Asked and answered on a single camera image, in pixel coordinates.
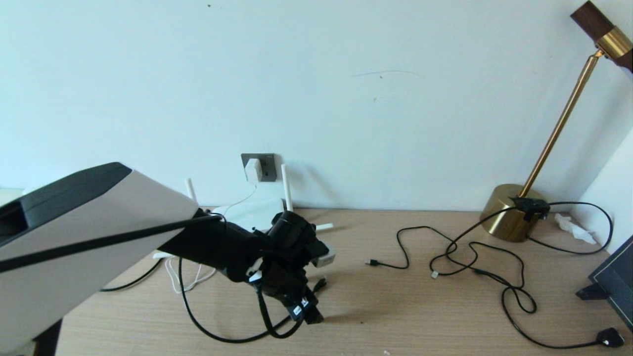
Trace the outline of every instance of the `desk surface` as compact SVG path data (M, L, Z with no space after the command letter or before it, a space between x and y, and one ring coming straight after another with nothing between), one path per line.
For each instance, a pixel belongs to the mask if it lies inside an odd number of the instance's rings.
M574 293L589 284L587 276L606 253L576 256L543 248L533 242L508 243L478 228L463 239L457 258L468 261L465 244L477 240L509 248L526 263L526 286L538 303L527 315L508 297L515 320L529 334L552 345L593 340L602 329L617 328L626 344L619 349L592 346L580 350L550 350L530 343L511 326L500 304L502 285L473 272L430 277L429 260L442 253L447 241L430 230L402 235L411 267L395 270L370 267L374 258L403 265L396 243L398 229L430 225L455 237L477 221L469 212L380 212L300 210L315 224L337 228L319 238L334 246L336 261L322 269L307 268L311 286L322 275L328 286L319 294L325 322L303 325L286 340L267 337L245 345L228 345L207 338L191 323L180 295L173 292L161 268L142 284L115 293L97 293L70 312L62 325L58 355L631 355L631 333L606 302L583 302ZM559 246L590 250L558 230L553 219L542 222L535 238ZM504 253L480 249L477 265L518 282L519 265ZM142 274L153 264L144 259L112 282L117 285ZM184 264L185 281L197 270ZM437 269L450 266L438 263ZM242 338L265 329L256 295L246 284L221 275L188 292L194 315L211 332ZM281 304L268 302L271 318L286 315Z

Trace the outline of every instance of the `wall socket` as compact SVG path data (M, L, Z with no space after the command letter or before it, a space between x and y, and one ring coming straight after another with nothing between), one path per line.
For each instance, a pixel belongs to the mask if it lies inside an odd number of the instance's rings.
M246 164L251 158L260 160L262 182L274 182L277 180L274 153L242 153L242 166L246 168Z

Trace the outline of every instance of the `brass desk lamp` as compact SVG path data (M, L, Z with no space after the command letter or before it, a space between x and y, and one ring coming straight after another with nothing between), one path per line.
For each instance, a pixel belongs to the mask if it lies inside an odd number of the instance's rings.
M592 2L588 1L582 5L571 14L571 18L591 37L598 50L587 59L587 63L585 63L585 67L580 72L580 77L572 91L572 95L569 97L567 105L565 105L554 131L551 133L549 140L545 144L525 184L523 186L517 184L502 184L494 188L492 196L481 214L481 219L502 209L514 207L514 199L516 198L544 200L542 195L530 189L543 164L545 164L549 152L552 150L556 139L558 139L560 132L563 130L567 119L572 113L573 107L576 105L600 57L607 57L618 66L633 72L633 44ZM523 211L514 209L498 214L485 221L482 226L490 234L499 239L518 242L525 241L527 235L534 228L538 220L537 215L526 216Z

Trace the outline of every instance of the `black panel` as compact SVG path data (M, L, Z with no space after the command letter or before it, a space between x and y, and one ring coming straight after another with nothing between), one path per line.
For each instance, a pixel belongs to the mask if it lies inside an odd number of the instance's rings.
M103 195L131 172L118 162L88 168L0 207L0 247Z
M633 332L633 236L612 254L589 279L609 293L609 303Z

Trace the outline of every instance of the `white wall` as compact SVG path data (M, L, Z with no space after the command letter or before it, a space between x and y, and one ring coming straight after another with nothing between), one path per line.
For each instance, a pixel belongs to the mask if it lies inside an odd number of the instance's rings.
M273 152L298 205L480 210L524 181L594 50L583 2L3 1L0 186L121 161L219 205L250 192L240 153ZM595 3L633 35L630 0ZM535 187L578 198L632 96L601 60Z
M601 206L613 219L613 253L633 234L633 129L580 198ZM577 206L573 216L603 245L608 237L605 216L595 208Z

